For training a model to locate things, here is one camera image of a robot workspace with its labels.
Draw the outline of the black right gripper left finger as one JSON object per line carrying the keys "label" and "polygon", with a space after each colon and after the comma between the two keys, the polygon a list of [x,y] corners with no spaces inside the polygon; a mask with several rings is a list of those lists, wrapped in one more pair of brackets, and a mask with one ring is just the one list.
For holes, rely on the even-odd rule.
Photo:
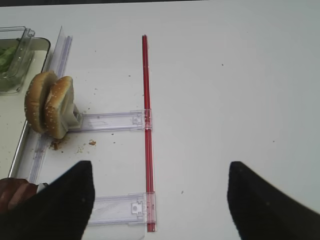
{"label": "black right gripper left finger", "polygon": [[80,240],[94,201],[92,163],[79,161],[35,195],[0,213],[0,238]]}

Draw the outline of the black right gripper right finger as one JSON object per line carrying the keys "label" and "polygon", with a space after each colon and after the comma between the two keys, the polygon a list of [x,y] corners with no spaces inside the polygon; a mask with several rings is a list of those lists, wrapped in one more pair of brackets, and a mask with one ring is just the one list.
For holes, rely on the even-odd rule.
{"label": "black right gripper right finger", "polygon": [[242,240],[318,240],[320,215],[240,161],[229,166],[227,202]]}

